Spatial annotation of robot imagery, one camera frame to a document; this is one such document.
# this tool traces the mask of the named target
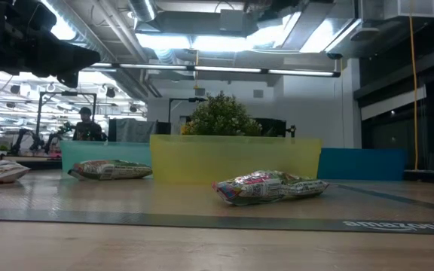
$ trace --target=man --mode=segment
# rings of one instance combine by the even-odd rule
[[[81,122],[76,124],[73,140],[102,141],[102,127],[91,120],[91,110],[83,107],[79,113]]]

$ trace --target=yellow plastic container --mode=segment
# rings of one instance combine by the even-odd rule
[[[151,164],[158,184],[211,184],[255,170],[315,178],[319,139],[152,135]]]

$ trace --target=blue panel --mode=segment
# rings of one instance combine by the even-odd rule
[[[126,160],[151,166],[150,144],[130,142],[61,142],[63,171],[88,160]]]
[[[403,179],[406,152],[400,149],[323,148],[318,178],[398,181]]]

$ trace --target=green leaves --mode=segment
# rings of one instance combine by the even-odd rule
[[[261,126],[247,114],[246,107],[235,96],[220,92],[208,101],[200,103],[185,124],[184,135],[202,136],[259,136]]]

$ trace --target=snack bag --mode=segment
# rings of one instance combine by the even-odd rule
[[[23,177],[28,173],[29,168],[21,166],[19,163],[1,160],[0,161],[0,184],[9,184]]]
[[[218,184],[212,188],[227,203],[236,206],[269,203],[285,196],[318,196],[328,183],[311,178],[301,178],[278,171],[256,171]]]
[[[152,173],[151,167],[122,160],[91,160],[73,165],[68,174],[79,179],[118,180],[143,178]]]

